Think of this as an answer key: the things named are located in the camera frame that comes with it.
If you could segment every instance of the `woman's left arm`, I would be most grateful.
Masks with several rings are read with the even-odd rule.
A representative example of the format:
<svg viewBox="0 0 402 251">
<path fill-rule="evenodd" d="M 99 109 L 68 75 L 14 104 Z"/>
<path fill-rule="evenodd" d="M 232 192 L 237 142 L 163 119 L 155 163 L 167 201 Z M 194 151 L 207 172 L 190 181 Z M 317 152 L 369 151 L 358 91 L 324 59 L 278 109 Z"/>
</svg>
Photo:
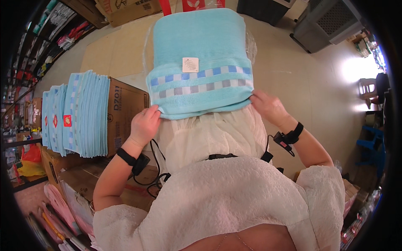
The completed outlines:
<svg viewBox="0 0 402 251">
<path fill-rule="evenodd" d="M 137 159 L 145 145 L 155 136 L 160 121 L 157 105 L 144 109 L 131 121 L 130 137 L 121 148 Z M 93 196 L 95 211 L 123 204 L 120 196 L 132 168 L 120 156 L 113 157 L 96 183 Z"/>
</svg>

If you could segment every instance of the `stack of folded towels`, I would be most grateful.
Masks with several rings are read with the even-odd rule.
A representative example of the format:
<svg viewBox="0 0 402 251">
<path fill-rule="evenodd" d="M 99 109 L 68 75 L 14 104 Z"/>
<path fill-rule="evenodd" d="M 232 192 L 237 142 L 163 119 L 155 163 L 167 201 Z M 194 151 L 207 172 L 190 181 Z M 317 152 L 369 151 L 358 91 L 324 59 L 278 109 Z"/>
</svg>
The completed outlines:
<svg viewBox="0 0 402 251">
<path fill-rule="evenodd" d="M 43 93 L 42 142 L 66 156 L 107 155 L 107 105 L 110 80 L 89 70 L 72 73 L 68 85 Z"/>
<path fill-rule="evenodd" d="M 154 26 L 153 41 L 154 68 L 146 83 L 162 118 L 233 111 L 250 103 L 246 25 L 236 12 L 217 8 L 165 16 Z M 199 59 L 198 72 L 183 72 L 186 57 Z"/>
</svg>

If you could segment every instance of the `necklace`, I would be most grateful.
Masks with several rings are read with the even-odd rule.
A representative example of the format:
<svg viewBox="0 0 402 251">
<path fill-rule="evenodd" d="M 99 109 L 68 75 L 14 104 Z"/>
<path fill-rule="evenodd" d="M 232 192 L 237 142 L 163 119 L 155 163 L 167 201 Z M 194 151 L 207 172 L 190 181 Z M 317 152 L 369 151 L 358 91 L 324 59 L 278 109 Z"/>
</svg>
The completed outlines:
<svg viewBox="0 0 402 251">
<path fill-rule="evenodd" d="M 254 251 L 254 249 L 252 249 L 251 247 L 249 247 L 241 238 L 240 236 L 236 233 L 237 238 L 243 242 L 243 244 L 248 247 L 251 251 Z M 226 239 L 226 237 L 228 237 L 228 234 L 225 235 L 225 237 L 221 240 L 221 242 L 219 243 L 219 245 L 216 247 L 215 251 L 218 251 L 218 249 L 221 247 L 222 242 Z"/>
<path fill-rule="evenodd" d="M 240 236 L 236 233 L 236 236 L 237 236 L 237 238 L 239 238 L 239 240 L 241 241 L 241 242 L 243 242 L 243 244 L 246 246 L 246 247 L 248 247 L 251 251 L 254 251 L 254 249 L 252 249 L 251 247 L 249 247 L 241 238 L 240 238 Z"/>
<path fill-rule="evenodd" d="M 215 251 L 218 251 L 218 249 L 221 247 L 222 242 L 226 239 L 226 237 L 228 237 L 228 234 L 225 234 L 225 237 L 221 240 L 221 242 L 219 243 L 219 245 L 216 247 Z"/>
</svg>

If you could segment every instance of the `white textured top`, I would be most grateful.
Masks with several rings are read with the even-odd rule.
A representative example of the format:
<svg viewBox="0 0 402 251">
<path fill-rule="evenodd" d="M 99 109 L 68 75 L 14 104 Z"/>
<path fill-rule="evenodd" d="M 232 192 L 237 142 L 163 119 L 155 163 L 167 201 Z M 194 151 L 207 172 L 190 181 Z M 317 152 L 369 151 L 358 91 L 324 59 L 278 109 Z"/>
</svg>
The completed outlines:
<svg viewBox="0 0 402 251">
<path fill-rule="evenodd" d="M 94 234 L 105 251 L 177 251 L 209 236 L 279 224 L 298 251 L 338 251 L 344 198 L 335 167 L 309 167 L 294 183 L 254 157 L 205 160 L 172 174 L 149 213 L 128 205 L 96 212 Z"/>
</svg>

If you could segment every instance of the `blue plastic stool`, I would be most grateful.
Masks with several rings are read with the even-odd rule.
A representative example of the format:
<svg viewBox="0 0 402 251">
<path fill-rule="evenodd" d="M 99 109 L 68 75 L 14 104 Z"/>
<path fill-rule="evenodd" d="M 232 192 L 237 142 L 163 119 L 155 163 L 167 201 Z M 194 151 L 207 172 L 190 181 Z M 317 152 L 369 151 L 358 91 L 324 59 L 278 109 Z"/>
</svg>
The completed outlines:
<svg viewBox="0 0 402 251">
<path fill-rule="evenodd" d="M 374 138 L 372 141 L 368 141 L 368 140 L 361 140 L 358 139 L 356 141 L 357 145 L 361 145 L 364 146 L 368 149 L 373 150 L 374 149 L 374 143 L 377 139 L 382 139 L 382 141 L 384 141 L 384 132 L 378 129 L 375 129 L 373 127 L 367 127 L 367 126 L 363 126 L 363 129 L 366 129 L 367 131 L 373 132 L 374 133 Z"/>
<path fill-rule="evenodd" d="M 365 162 L 357 162 L 356 165 L 375 165 L 377 167 L 377 178 L 381 178 L 385 166 L 385 157 L 386 157 L 385 145 L 384 145 L 384 133 L 381 130 L 367 126 L 363 126 L 363 129 L 373 132 L 374 139 L 371 141 L 360 140 L 360 139 L 356 141 L 357 145 L 361 145 L 363 147 L 370 149 L 369 160 Z M 374 150 L 374 143 L 377 139 L 381 140 L 381 145 L 378 148 L 378 151 Z"/>
</svg>

